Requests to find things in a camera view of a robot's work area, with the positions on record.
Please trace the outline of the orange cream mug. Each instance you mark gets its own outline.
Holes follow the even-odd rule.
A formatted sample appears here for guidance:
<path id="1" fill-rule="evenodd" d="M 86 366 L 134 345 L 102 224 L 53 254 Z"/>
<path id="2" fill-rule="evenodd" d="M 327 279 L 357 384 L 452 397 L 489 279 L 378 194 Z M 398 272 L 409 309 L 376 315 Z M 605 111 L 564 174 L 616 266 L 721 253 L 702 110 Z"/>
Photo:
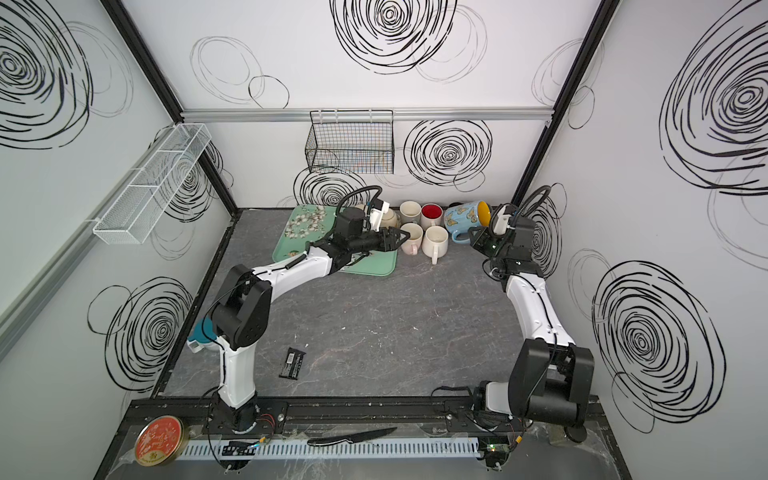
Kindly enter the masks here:
<path id="1" fill-rule="evenodd" d="M 381 221 L 380 221 L 380 228 L 399 228 L 401 225 L 399 214 L 393 210 L 388 209 L 386 212 L 382 213 Z"/>

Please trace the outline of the green floral tray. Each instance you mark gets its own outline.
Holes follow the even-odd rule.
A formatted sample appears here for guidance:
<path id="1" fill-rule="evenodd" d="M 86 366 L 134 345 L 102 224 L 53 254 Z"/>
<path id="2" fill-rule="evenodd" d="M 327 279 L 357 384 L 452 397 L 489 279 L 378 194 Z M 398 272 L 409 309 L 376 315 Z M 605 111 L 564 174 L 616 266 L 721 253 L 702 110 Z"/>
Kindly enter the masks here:
<path id="1" fill-rule="evenodd" d="M 332 227 L 335 208 L 331 206 L 300 205 L 295 207 L 286 222 L 281 236 L 273 250 L 274 262 L 296 256 L 304 251 L 306 244 L 317 241 Z M 373 251 L 363 258 L 354 254 L 354 265 L 347 265 L 341 273 L 386 277 L 392 274 L 396 267 L 396 252 Z"/>

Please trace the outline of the blue mug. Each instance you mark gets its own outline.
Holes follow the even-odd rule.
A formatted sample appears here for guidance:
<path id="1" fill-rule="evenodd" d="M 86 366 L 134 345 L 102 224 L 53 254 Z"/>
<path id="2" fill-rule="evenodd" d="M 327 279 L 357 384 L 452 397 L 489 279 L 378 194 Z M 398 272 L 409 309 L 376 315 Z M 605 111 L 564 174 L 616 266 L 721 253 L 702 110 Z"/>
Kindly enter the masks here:
<path id="1" fill-rule="evenodd" d="M 449 207 L 444 212 L 444 227 L 451 240 L 457 244 L 470 242 L 469 230 L 474 227 L 487 227 L 491 220 L 491 210 L 485 201 L 474 201 Z"/>

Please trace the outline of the pink mug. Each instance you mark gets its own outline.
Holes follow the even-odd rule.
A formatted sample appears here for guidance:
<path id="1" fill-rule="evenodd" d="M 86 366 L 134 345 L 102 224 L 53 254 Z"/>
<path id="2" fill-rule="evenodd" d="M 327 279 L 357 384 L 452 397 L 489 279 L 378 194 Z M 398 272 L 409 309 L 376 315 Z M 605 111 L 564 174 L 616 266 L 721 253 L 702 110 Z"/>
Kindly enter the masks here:
<path id="1" fill-rule="evenodd" d="M 423 228 L 418 223 L 405 223 L 400 230 L 409 234 L 409 238 L 401 245 L 403 253 L 410 256 L 417 255 L 423 240 Z"/>

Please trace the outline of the cream white mug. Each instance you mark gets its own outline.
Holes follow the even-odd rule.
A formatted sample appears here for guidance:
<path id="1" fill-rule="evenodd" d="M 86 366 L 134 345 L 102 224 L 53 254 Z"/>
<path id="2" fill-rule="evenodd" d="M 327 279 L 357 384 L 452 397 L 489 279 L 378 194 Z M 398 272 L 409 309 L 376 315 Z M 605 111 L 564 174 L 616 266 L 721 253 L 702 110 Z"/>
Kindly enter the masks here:
<path id="1" fill-rule="evenodd" d="M 428 203 L 421 208 L 420 225 L 424 231 L 433 226 L 442 226 L 444 209 L 435 203 Z"/>

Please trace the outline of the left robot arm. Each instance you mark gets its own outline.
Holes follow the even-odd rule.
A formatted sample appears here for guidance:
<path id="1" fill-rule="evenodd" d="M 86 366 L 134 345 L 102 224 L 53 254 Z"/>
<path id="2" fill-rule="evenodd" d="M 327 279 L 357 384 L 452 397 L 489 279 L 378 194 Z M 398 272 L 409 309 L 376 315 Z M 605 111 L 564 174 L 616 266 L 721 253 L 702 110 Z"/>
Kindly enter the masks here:
<path id="1" fill-rule="evenodd" d="M 220 381 L 213 405 L 234 433 L 250 432 L 259 417 L 254 382 L 255 348 L 264 335 L 272 304 L 283 294 L 355 264 L 374 251 L 399 249 L 410 234 L 381 225 L 389 203 L 383 188 L 370 185 L 344 195 L 333 224 L 296 256 L 270 265 L 236 265 L 228 272 L 206 317 L 219 348 Z"/>

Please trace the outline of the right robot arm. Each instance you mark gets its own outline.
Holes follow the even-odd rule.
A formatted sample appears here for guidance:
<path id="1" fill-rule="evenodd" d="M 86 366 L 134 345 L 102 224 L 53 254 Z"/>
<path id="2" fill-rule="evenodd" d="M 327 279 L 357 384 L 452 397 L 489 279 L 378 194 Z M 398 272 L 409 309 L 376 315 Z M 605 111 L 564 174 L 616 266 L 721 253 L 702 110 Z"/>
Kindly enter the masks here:
<path id="1" fill-rule="evenodd" d="M 568 440 L 582 443 L 587 438 L 584 422 L 594 357 L 566 332 L 534 259 L 532 215 L 544 206 L 551 190 L 545 185 L 519 206 L 503 204 L 489 225 L 469 230 L 470 245 L 484 256 L 484 273 L 500 284 L 524 335 L 509 379 L 481 383 L 475 397 L 484 411 L 557 425 Z"/>

